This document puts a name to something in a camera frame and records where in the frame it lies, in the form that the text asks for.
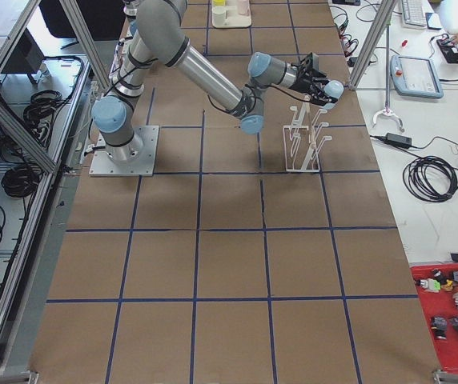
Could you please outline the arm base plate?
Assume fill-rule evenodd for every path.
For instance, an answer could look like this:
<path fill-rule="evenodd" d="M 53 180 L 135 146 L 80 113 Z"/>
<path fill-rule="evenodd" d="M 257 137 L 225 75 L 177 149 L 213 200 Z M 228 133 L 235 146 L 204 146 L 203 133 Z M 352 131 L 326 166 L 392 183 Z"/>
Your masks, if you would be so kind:
<path fill-rule="evenodd" d="M 90 175 L 94 177 L 151 177 L 155 170 L 156 150 L 159 141 L 159 126 L 137 126 L 132 141 L 126 146 L 107 146 L 102 134 L 90 164 Z"/>

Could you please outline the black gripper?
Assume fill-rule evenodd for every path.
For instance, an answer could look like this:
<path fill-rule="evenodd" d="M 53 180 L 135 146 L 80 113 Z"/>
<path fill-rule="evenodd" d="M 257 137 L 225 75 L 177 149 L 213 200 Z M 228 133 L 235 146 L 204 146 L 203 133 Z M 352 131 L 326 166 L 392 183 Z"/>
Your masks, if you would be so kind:
<path fill-rule="evenodd" d="M 323 86 L 327 84 L 327 75 L 319 71 L 319 58 L 314 53 L 307 54 L 299 62 L 292 64 L 295 71 L 295 81 L 292 89 L 310 96 L 310 102 L 315 105 L 326 105 L 327 95 Z"/>

